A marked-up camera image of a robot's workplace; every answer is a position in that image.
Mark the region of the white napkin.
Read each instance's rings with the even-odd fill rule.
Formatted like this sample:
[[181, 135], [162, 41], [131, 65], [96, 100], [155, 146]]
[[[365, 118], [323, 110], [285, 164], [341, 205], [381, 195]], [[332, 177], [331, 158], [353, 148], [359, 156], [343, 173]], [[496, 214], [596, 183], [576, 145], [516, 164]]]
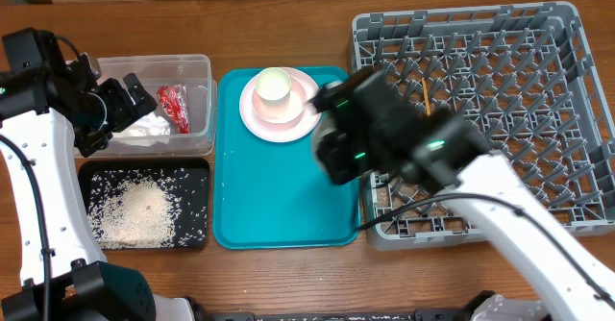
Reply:
[[162, 116], [149, 113], [120, 133], [114, 133], [112, 141], [132, 146], [166, 144], [170, 140], [170, 124]]

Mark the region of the red snack wrapper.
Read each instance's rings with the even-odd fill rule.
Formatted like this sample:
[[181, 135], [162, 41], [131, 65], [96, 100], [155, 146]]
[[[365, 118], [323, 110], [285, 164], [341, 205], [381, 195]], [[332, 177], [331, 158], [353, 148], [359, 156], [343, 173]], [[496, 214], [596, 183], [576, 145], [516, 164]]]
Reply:
[[174, 123], [180, 134], [189, 134], [187, 91], [184, 85], [161, 86], [157, 95], [165, 114]]

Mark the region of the wooden chopstick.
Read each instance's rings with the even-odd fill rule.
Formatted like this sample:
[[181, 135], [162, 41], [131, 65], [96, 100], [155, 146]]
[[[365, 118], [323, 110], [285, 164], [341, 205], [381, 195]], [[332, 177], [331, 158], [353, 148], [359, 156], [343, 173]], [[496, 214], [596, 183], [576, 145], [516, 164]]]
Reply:
[[422, 85], [422, 90], [423, 90], [423, 99], [424, 99], [424, 106], [426, 109], [426, 115], [431, 116], [431, 102], [430, 102], [429, 91], [427, 88], [427, 83], [426, 83], [425, 78], [421, 79], [421, 85]]

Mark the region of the pale green cup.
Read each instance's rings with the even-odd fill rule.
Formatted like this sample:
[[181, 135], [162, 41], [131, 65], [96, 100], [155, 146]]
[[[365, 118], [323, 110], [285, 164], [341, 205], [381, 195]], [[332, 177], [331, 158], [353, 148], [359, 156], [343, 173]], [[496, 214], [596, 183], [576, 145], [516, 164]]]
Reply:
[[280, 67], [267, 67], [256, 77], [258, 97], [268, 105], [282, 105], [287, 101], [292, 81], [289, 74]]

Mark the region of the grey bowl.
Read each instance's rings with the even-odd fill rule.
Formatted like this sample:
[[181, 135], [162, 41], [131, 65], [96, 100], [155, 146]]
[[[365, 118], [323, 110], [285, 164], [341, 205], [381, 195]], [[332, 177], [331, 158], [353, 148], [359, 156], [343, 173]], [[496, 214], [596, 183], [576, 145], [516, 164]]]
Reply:
[[310, 149], [311, 149], [311, 153], [316, 161], [317, 166], [323, 171], [326, 171], [326, 167], [323, 164], [323, 162], [321, 161], [321, 159], [318, 157], [317, 155], [317, 151], [318, 148], [320, 146], [320, 144], [322, 143], [322, 141], [324, 140], [324, 137], [327, 134], [330, 134], [332, 132], [334, 132], [336, 130], [336, 126], [334, 121], [329, 118], [325, 113], [321, 114], [321, 118], [320, 121], [318, 122], [318, 124], [314, 127], [314, 129], [312, 130], [311, 136], [310, 136]]

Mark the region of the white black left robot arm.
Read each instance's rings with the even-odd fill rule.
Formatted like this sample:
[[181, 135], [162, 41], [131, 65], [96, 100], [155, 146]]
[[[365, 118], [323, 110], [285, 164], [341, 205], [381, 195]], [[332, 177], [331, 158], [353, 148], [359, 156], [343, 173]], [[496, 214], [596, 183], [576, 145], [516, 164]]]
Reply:
[[107, 261], [89, 226], [75, 159], [105, 149], [157, 104], [134, 74], [103, 79], [97, 60], [67, 62], [66, 38], [26, 28], [2, 39], [1, 153], [21, 237], [21, 289], [8, 320], [205, 320], [195, 300], [155, 294]]

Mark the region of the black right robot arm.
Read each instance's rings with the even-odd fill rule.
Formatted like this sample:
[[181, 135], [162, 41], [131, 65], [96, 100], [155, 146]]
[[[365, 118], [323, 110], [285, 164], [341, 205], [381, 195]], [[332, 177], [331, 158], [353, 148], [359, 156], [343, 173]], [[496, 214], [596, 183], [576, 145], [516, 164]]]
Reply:
[[469, 121], [447, 109], [419, 111], [374, 68], [321, 87], [311, 103], [324, 114], [312, 149], [334, 184], [378, 171], [422, 187], [429, 203], [478, 227], [538, 296], [509, 301], [487, 293], [460, 318], [613, 318], [613, 272], [561, 226]]

